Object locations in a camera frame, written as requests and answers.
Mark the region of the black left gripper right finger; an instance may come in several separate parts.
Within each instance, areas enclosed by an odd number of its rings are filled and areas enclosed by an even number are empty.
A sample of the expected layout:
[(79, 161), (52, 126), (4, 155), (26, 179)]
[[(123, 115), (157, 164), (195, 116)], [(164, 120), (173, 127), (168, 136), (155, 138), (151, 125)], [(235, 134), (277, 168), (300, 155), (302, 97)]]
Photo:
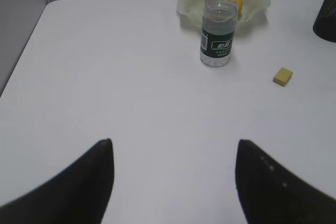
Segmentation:
[(235, 183), (248, 223), (335, 223), (335, 199), (286, 169), (251, 140), (238, 143)]

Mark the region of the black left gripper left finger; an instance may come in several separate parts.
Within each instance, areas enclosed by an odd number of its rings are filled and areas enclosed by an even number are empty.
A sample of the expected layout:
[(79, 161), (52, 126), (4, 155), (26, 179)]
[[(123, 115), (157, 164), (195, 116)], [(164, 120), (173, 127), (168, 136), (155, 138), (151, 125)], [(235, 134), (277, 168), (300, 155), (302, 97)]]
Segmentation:
[(1, 206), (1, 223), (101, 223), (114, 183), (112, 141), (98, 141), (55, 177)]

